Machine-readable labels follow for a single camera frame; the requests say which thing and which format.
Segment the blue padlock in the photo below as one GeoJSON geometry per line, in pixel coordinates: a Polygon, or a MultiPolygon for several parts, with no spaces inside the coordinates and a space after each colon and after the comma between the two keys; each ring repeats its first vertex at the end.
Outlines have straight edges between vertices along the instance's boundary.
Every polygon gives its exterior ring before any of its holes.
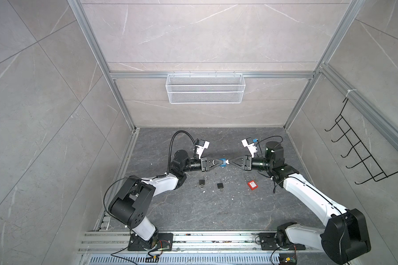
{"type": "Polygon", "coordinates": [[[227,161],[226,159],[221,159],[222,163],[209,163],[209,165],[220,165],[221,167],[226,167],[227,161]]]}

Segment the red padlock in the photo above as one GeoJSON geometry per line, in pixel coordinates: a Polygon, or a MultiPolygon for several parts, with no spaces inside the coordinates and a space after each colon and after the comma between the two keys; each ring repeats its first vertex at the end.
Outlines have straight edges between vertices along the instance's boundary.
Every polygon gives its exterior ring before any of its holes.
{"type": "Polygon", "coordinates": [[[252,181],[248,181],[247,184],[248,184],[249,188],[250,188],[252,191],[258,188],[257,183],[256,183],[255,181],[253,181],[253,180],[252,180],[252,181]]]}

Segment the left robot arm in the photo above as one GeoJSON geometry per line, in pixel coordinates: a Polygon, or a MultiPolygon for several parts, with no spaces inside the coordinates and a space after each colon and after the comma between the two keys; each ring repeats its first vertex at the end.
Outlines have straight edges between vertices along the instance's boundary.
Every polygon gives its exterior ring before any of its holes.
{"type": "Polygon", "coordinates": [[[108,203],[108,214],[126,225],[139,238],[152,242],[158,237],[158,229],[146,217],[152,199],[164,192],[180,188],[188,171],[207,172],[225,164],[224,159],[190,158],[185,150],[175,153],[169,170],[162,177],[139,178],[129,176],[115,197],[108,203]]]}

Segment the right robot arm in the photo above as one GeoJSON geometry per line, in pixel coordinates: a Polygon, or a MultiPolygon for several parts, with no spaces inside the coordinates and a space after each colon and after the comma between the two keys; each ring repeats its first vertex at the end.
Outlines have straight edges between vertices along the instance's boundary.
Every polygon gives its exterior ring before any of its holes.
{"type": "Polygon", "coordinates": [[[228,164],[243,171],[263,171],[274,185],[293,194],[322,222],[323,229],[302,226],[296,222],[277,228],[278,248],[304,245],[323,251],[333,262],[343,265],[371,251],[371,243],[364,214],[335,202],[308,182],[297,169],[285,162],[281,143],[268,141],[265,153],[257,156],[257,143],[244,139],[248,155],[228,160],[228,164]]]}

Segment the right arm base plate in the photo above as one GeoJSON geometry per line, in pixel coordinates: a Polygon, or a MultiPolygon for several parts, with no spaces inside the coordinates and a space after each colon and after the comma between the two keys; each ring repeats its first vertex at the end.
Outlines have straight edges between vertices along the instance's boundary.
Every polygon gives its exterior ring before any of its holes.
{"type": "Polygon", "coordinates": [[[255,238],[255,243],[259,245],[263,251],[293,251],[306,249],[304,245],[291,243],[285,236],[279,233],[259,233],[255,238]]]}

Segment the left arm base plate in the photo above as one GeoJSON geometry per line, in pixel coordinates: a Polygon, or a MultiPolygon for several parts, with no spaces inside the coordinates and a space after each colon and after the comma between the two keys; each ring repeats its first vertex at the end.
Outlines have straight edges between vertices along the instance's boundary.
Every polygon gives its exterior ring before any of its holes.
{"type": "Polygon", "coordinates": [[[172,243],[174,234],[172,233],[158,233],[151,237],[149,240],[144,240],[137,234],[131,234],[131,239],[128,244],[128,251],[164,251],[172,250],[172,243]]]}

